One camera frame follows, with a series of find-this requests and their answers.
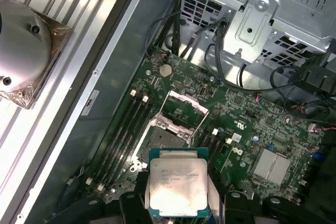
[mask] black cable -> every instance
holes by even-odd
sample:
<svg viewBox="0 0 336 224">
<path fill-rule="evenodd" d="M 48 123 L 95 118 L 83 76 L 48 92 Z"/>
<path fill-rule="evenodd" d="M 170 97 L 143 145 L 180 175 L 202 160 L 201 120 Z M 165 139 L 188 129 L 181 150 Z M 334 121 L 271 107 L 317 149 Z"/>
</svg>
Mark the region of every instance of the black cable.
<svg viewBox="0 0 336 224">
<path fill-rule="evenodd" d="M 275 73 L 277 73 L 277 72 L 279 72 L 280 70 L 283 70 L 283 69 L 299 70 L 300 68 L 299 67 L 295 67 L 295 66 L 282 66 L 282 67 L 279 67 L 279 68 L 273 70 L 272 73 L 271 73 L 271 75 L 270 75 L 270 77 L 269 77 L 269 82 L 270 82 L 272 88 L 276 88 L 277 87 L 275 85 L 275 82 L 274 82 L 274 75 L 275 75 Z M 277 92 L 282 97 L 282 104 L 284 104 L 286 96 L 280 90 L 277 90 Z"/>
<path fill-rule="evenodd" d="M 247 64 L 243 64 L 242 67 L 240 68 L 239 74 L 238 74 L 238 84 L 242 88 L 243 88 L 243 72 L 244 72 L 246 67 L 247 67 Z"/>
<path fill-rule="evenodd" d="M 158 22 L 163 21 L 163 20 L 165 20 L 165 19 L 168 19 L 168 18 L 170 18 L 170 17 L 173 17 L 173 16 L 175 16 L 176 14 L 179 14 L 179 13 L 181 13 L 181 10 L 178 10 L 177 12 L 173 12 L 173 13 L 168 14 L 168 15 L 162 17 L 162 18 L 159 18 L 159 19 L 157 19 L 156 21 L 154 21 L 154 22 L 151 24 L 151 26 L 149 27 L 149 29 L 148 29 L 148 31 L 147 31 L 146 39 L 145 39 L 145 54 L 146 54 L 147 57 L 150 57 L 150 54 L 148 53 L 148 47 L 149 47 L 149 46 L 148 46 L 148 43 L 149 43 L 149 36 L 150 36 L 150 34 L 151 34 L 151 31 L 152 31 L 153 27 L 154 27 Z"/>
<path fill-rule="evenodd" d="M 222 68 L 222 62 L 221 62 L 221 53 L 220 50 L 222 48 L 222 44 L 223 44 L 223 34 L 224 34 L 224 26 L 223 24 L 220 24 L 218 29 L 217 29 L 217 38 L 216 38 L 216 45 L 215 45 L 215 60 L 216 60 L 216 67 L 217 67 L 217 71 L 218 74 L 224 84 L 224 86 L 226 86 L 227 88 L 236 91 L 236 92 L 242 92 L 242 93 L 262 93 L 262 92 L 273 92 L 273 91 L 277 91 L 277 90 L 281 90 L 287 87 L 292 86 L 292 84 L 287 84 L 284 86 L 279 86 L 276 88 L 271 88 L 271 89 L 244 89 L 244 88 L 240 88 L 237 87 L 235 85 L 232 85 L 230 83 L 227 82 L 227 80 L 225 79 L 224 73 L 223 73 L 223 68 Z"/>
<path fill-rule="evenodd" d="M 174 6 L 174 12 L 177 12 L 181 9 L 181 1 L 176 0 Z M 173 39 L 172 39 L 172 54 L 179 55 L 179 48 L 180 48 L 180 18 L 181 14 L 176 14 L 174 16 L 174 23 L 173 23 Z"/>
<path fill-rule="evenodd" d="M 209 44 L 204 52 L 204 63 L 206 64 L 206 67 L 213 76 L 218 76 L 218 74 L 210 67 L 208 60 L 206 59 L 207 55 L 209 54 L 210 47 L 212 46 L 215 46 L 215 44 L 214 43 Z"/>
<path fill-rule="evenodd" d="M 214 23 L 212 23 L 212 24 L 210 24 L 208 26 L 205 26 L 205 27 L 199 29 L 198 31 L 196 31 L 192 35 L 192 37 L 190 38 L 190 40 L 189 40 L 186 48 L 182 51 L 180 57 L 183 58 L 188 53 L 189 49 L 192 47 L 193 43 L 195 42 L 195 40 L 198 37 L 198 35 L 200 35 L 200 33 L 204 32 L 204 31 L 207 31 L 207 30 L 210 30 L 212 28 L 216 28 L 222 21 L 223 20 L 220 19 L 220 20 L 218 20 L 218 21 L 216 21 L 216 22 L 214 22 Z"/>
<path fill-rule="evenodd" d="M 291 94 L 293 93 L 295 87 L 292 88 L 288 94 L 286 95 L 285 97 L 285 101 L 283 103 L 283 107 L 285 108 L 286 112 L 288 114 L 290 114 L 291 116 L 293 116 L 294 118 L 298 118 L 298 119 L 301 119 L 301 120 L 305 120 L 305 121 L 308 121 L 308 122 L 316 122 L 316 123 L 325 123 L 325 124 L 332 124 L 334 125 L 333 123 L 330 123 L 330 122 L 327 122 L 327 121 L 323 121 L 323 120 L 318 120 L 318 119 L 313 119 L 313 118 L 309 118 L 309 115 L 304 115 L 302 116 L 302 113 L 299 113 L 298 110 L 292 110 L 293 108 L 296 108 L 297 105 L 293 106 L 293 107 L 290 107 L 288 105 L 288 101 L 289 101 L 289 97 L 291 96 Z M 309 107 L 313 107 L 313 108 L 320 108 L 320 109 L 323 109 L 325 110 L 326 112 L 326 115 L 324 115 L 323 117 L 327 118 L 330 114 L 330 109 L 328 107 L 325 107 L 325 106 L 322 106 L 320 103 L 318 104 L 318 102 L 320 101 L 312 101 L 312 102 L 309 102 L 309 103 L 306 103 L 304 104 L 302 107 L 304 107 L 304 109 L 308 109 Z"/>
</svg>

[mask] motherboard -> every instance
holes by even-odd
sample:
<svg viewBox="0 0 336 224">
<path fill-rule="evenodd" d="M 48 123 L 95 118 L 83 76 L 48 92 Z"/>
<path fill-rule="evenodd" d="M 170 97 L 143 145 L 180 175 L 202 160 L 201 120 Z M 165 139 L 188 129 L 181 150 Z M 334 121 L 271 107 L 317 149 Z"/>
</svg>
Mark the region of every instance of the motherboard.
<svg viewBox="0 0 336 224">
<path fill-rule="evenodd" d="M 300 204 L 299 187 L 323 137 L 308 126 L 259 94 L 231 91 L 157 48 L 139 67 L 80 191 L 109 202 L 134 188 L 151 148 L 207 147 L 208 170 L 228 190 Z"/>
</svg>

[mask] red wire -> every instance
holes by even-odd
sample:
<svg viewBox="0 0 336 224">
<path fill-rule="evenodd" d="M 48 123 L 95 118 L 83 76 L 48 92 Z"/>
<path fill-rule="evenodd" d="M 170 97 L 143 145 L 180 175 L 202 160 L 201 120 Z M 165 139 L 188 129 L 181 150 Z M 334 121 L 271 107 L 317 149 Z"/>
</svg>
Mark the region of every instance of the red wire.
<svg viewBox="0 0 336 224">
<path fill-rule="evenodd" d="M 328 130 L 336 130 L 336 127 L 330 127 L 330 128 L 323 128 L 323 127 L 322 127 L 322 129 L 323 129 L 324 131 L 328 131 Z"/>
</svg>

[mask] green circuit board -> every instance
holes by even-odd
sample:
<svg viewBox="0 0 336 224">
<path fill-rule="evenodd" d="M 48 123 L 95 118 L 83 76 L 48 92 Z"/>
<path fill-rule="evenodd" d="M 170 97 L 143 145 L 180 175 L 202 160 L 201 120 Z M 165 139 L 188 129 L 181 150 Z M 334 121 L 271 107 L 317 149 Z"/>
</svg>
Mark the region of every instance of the green circuit board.
<svg viewBox="0 0 336 224">
<path fill-rule="evenodd" d="M 126 117 L 125 110 L 131 101 L 129 94 L 132 90 L 147 95 L 152 104 L 149 112 L 140 118 L 144 124 L 139 126 L 134 123 L 134 145 L 139 141 L 149 119 L 160 111 L 170 90 L 187 95 L 209 110 L 191 145 L 204 138 L 204 135 L 211 136 L 212 129 L 217 129 L 218 135 L 214 141 L 220 141 L 221 146 L 219 148 L 214 144 L 216 155 L 210 163 L 210 169 L 214 168 L 220 173 L 223 184 L 230 190 L 244 190 L 247 186 L 261 199 L 269 195 L 291 199 L 323 137 L 322 132 L 309 133 L 309 123 L 290 115 L 281 115 L 282 107 L 265 99 L 257 102 L 256 94 L 228 90 L 204 69 L 178 56 L 167 56 L 163 50 L 156 49 L 153 56 L 145 58 L 139 67 L 95 159 L 103 155 L 107 142 L 120 141 L 113 136 L 116 135 L 117 125 Z M 175 124 L 187 129 L 196 129 L 204 116 L 190 104 L 174 99 L 167 99 L 162 113 Z M 265 149 L 290 161 L 281 184 L 272 183 L 253 172 L 258 155 Z M 133 151 L 134 146 L 128 153 L 129 156 Z M 122 186 L 123 181 L 132 183 L 125 175 L 121 180 L 122 182 L 118 181 L 121 184 L 119 191 L 127 189 Z"/>
</svg>

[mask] sticker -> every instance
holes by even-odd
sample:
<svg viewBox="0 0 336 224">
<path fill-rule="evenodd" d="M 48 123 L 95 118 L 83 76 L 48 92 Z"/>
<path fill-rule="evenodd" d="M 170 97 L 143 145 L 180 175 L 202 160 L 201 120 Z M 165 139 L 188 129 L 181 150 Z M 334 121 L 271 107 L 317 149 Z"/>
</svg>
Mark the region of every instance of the sticker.
<svg viewBox="0 0 336 224">
<path fill-rule="evenodd" d="M 93 104 L 95 103 L 95 100 L 97 99 L 98 94 L 99 94 L 99 91 L 94 89 L 92 94 L 90 95 L 89 100 L 85 104 L 85 107 L 83 109 L 81 116 L 86 116 L 89 114 Z"/>
</svg>

